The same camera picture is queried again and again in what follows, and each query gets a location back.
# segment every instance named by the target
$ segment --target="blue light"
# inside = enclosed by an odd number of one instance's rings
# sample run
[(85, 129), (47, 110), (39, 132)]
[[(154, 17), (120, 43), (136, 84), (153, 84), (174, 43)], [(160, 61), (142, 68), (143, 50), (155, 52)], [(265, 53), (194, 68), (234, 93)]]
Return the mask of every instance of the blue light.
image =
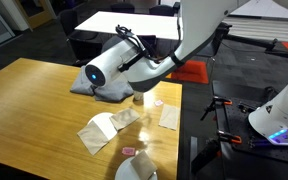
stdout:
[(281, 135), (281, 134), (284, 134), (286, 131), (287, 131), (286, 129), (282, 129), (282, 130), (280, 130), (280, 131), (278, 131), (278, 132), (270, 135), (269, 138), (270, 138), (270, 139), (273, 139), (273, 138), (275, 138), (276, 136), (279, 136), (279, 135)]

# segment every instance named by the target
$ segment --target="robotic arm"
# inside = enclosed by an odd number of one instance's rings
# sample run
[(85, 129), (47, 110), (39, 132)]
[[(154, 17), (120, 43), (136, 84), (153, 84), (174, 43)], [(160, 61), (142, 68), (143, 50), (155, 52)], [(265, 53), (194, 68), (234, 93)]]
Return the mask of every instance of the robotic arm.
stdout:
[[(246, 2), (248, 0), (182, 0), (183, 40), (171, 56), (156, 63), (141, 57), (134, 43), (124, 40), (87, 64), (86, 75), (93, 84), (105, 86), (122, 73), (133, 90), (146, 92), (206, 46), (220, 22)], [(121, 72), (124, 64), (131, 66)]]
[[(207, 45), (224, 17), (248, 1), (182, 0), (183, 40), (174, 53), (156, 63), (138, 52), (144, 46), (136, 35), (126, 32), (132, 40), (121, 41), (88, 63), (86, 75), (94, 85), (105, 86), (122, 73), (133, 90), (146, 92)], [(275, 1), (288, 8), (288, 0)], [(288, 145), (288, 85), (252, 112), (249, 122), (272, 144)]]

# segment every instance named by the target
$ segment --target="cable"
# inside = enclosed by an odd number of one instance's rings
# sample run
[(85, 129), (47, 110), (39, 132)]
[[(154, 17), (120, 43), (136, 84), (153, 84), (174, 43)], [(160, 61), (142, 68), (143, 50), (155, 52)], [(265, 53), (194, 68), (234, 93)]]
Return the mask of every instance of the cable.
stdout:
[(141, 43), (143, 44), (143, 46), (145, 48), (145, 50), (143, 50), (141, 45), (140, 45), (140, 42), (136, 38), (132, 37), (133, 34), (132, 34), (130, 29), (127, 29), (126, 27), (118, 25), (115, 28), (115, 30), (116, 30), (118, 36), (120, 36), (122, 39), (126, 39), (130, 43), (132, 43), (136, 47), (136, 50), (138, 53), (141, 53), (145, 58), (147, 58), (148, 60), (152, 60), (155, 63), (160, 63), (160, 60), (163, 60), (166, 57), (168, 57), (171, 53), (173, 53), (179, 47), (179, 45), (181, 43), (181, 41), (180, 41), (181, 40), (181, 26), (179, 23), (179, 15), (177, 15), (178, 42), (177, 42), (176, 46), (174, 46), (174, 49), (170, 50), (170, 52), (167, 55), (160, 57), (160, 58), (153, 58), (147, 49), (150, 49), (151, 51), (153, 51), (153, 54), (156, 56), (155, 50), (153, 48), (151, 48), (149, 46), (149, 44), (145, 40), (143, 40), (141, 37), (137, 37), (141, 41)]
[(272, 100), (279, 92), (273, 87), (268, 86), (264, 88), (263, 102), (261, 104), (264, 105), (268, 101)]

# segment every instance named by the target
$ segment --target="wall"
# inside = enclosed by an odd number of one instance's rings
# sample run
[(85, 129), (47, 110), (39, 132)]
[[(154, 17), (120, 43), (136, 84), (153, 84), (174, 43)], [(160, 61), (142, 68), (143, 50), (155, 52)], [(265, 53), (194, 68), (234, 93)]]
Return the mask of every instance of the wall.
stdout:
[(29, 29), (14, 0), (0, 0), (0, 14), (12, 30)]

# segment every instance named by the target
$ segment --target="black table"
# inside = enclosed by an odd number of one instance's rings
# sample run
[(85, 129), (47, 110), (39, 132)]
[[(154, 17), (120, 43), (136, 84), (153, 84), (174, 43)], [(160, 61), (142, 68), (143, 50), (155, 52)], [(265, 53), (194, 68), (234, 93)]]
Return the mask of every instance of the black table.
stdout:
[[(261, 101), (264, 93), (260, 88), (220, 81), (213, 81), (212, 85), (215, 96)], [(216, 115), (218, 129), (229, 132), (223, 105), (216, 105)], [(287, 162), (236, 151), (226, 142), (221, 142), (220, 146), (225, 179), (288, 179)]]

